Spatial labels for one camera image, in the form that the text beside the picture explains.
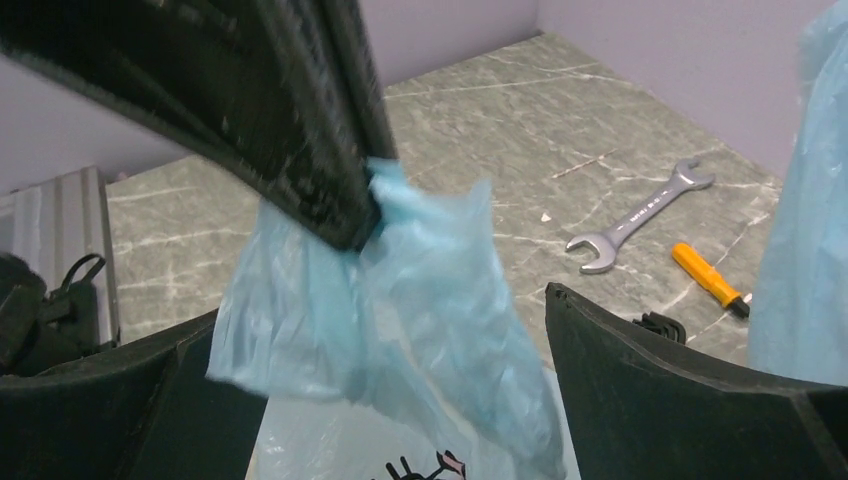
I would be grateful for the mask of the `light blue plastic bag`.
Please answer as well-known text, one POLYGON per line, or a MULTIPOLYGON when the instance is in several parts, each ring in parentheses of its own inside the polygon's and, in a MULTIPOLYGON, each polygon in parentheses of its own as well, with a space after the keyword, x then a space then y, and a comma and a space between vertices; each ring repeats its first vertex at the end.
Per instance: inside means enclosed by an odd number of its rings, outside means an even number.
POLYGON ((367 156, 371 233, 338 250, 263 197, 207 375, 271 401, 291 479, 585 479, 554 362, 513 304, 491 186, 433 195, 367 156))

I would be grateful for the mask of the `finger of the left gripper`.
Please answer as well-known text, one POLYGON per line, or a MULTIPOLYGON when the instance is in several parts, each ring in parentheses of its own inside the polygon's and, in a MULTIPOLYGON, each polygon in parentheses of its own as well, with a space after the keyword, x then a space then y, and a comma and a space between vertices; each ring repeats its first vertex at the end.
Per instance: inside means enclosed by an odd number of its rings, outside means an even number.
POLYGON ((321 8, 361 149, 369 156, 395 159, 397 149, 360 3, 357 0, 323 0, 321 8))
POLYGON ((197 153, 328 245, 371 233, 322 1, 5 1, 2 54, 197 153))

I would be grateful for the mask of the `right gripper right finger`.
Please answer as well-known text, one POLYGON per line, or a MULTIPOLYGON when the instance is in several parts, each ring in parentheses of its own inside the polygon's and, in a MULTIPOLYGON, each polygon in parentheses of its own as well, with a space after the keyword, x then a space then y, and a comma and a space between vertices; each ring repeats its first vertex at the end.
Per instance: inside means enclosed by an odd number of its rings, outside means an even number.
POLYGON ((585 479, 843 479, 847 391, 741 367, 546 289, 546 328, 585 479))

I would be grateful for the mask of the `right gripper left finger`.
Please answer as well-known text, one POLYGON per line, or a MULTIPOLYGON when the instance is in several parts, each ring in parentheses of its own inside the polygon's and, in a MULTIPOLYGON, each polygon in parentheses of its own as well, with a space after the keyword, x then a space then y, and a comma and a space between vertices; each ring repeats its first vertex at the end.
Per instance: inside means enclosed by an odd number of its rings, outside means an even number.
POLYGON ((263 397, 209 380, 216 315, 1 380, 5 479, 241 479, 263 397))

